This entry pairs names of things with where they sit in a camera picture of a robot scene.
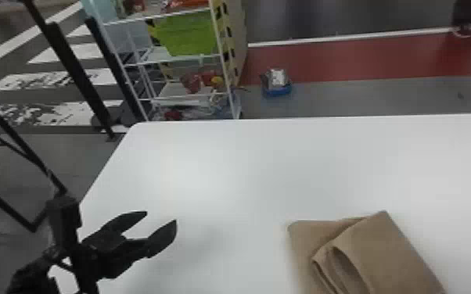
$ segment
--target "black pole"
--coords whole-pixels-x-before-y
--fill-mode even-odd
[[[23,153],[25,153],[30,161],[34,163],[46,176],[51,178],[51,181],[55,186],[59,189],[59,193],[57,195],[63,195],[67,192],[66,186],[55,176],[55,174],[47,168],[47,166],[42,162],[40,157],[38,157],[37,153],[33,151],[33,149],[20,137],[20,135],[4,120],[4,118],[0,115],[0,127],[2,130],[22,149]]]
[[[108,134],[110,140],[114,140],[116,135],[111,129],[111,115],[99,97],[99,93],[97,93],[93,84],[88,79],[84,68],[73,53],[73,50],[71,50],[59,25],[57,23],[46,23],[33,0],[20,1],[26,6],[34,22],[37,23],[43,35],[53,48],[53,51],[55,51],[56,55],[59,57],[60,62],[66,67],[67,72],[73,78],[77,88],[88,102],[89,107]]]
[[[34,22],[37,23],[37,26],[40,28],[42,33],[44,33],[45,30],[45,20],[44,17],[42,17],[42,14],[37,9],[37,6],[33,3],[34,0],[20,0],[22,3],[26,6],[27,11],[31,14],[31,17],[33,18]]]
[[[35,232],[37,228],[20,213],[18,213],[14,208],[12,208],[6,201],[0,198],[0,209],[4,210],[9,216],[11,216],[15,221],[18,221],[22,224],[27,230]]]
[[[100,51],[102,52],[102,56],[104,56],[104,59],[108,63],[108,66],[110,67],[111,72],[115,77],[115,80],[117,80],[117,84],[119,85],[119,88],[122,91],[122,94],[124,95],[124,101],[126,101],[128,106],[130,107],[131,113],[133,113],[137,122],[146,121],[144,115],[142,115],[141,106],[137,102],[137,99],[131,93],[131,89],[127,86],[122,70],[120,70],[120,65],[117,61],[117,58],[110,51],[106,40],[104,40],[104,37],[102,36],[102,32],[99,29],[97,21],[94,17],[89,17],[86,19],[85,22],[86,26],[88,26],[88,29],[92,32],[93,38],[99,46]]]

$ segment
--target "folded towel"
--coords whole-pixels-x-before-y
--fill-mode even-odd
[[[387,212],[289,226],[307,294],[442,294],[440,282]]]

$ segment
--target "blue container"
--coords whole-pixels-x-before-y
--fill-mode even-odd
[[[288,84],[283,88],[274,89],[274,90],[267,90],[266,87],[263,87],[263,94],[271,98],[288,95],[291,92],[292,92],[292,84]]]

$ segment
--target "red floor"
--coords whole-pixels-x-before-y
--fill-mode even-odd
[[[293,82],[471,76],[471,38],[451,34],[251,48],[242,84],[260,84],[269,68]]]

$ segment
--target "storage rack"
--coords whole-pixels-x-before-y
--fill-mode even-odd
[[[239,119],[242,112],[241,101],[233,91],[239,83],[240,70],[235,57],[233,32],[230,29],[228,6],[230,0],[209,0],[208,5],[191,9],[182,9],[170,13],[161,13],[160,1],[146,3],[146,10],[124,19],[118,16],[104,17],[99,13],[95,2],[109,0],[90,0],[95,11],[95,18],[101,27],[102,35],[119,61],[121,71],[126,77],[128,87],[142,110],[145,119],[150,113],[142,107],[142,102],[150,101],[154,109],[168,106],[198,106],[212,109],[213,114],[221,108],[228,108],[228,118]],[[148,30],[148,21],[170,16],[183,16],[192,13],[210,12],[217,48],[208,55],[172,56],[162,45],[153,44]],[[146,25],[144,31],[139,26]],[[188,68],[218,66],[222,71],[224,90],[218,91],[201,82],[201,89],[195,94],[187,93],[178,78],[168,74]]]

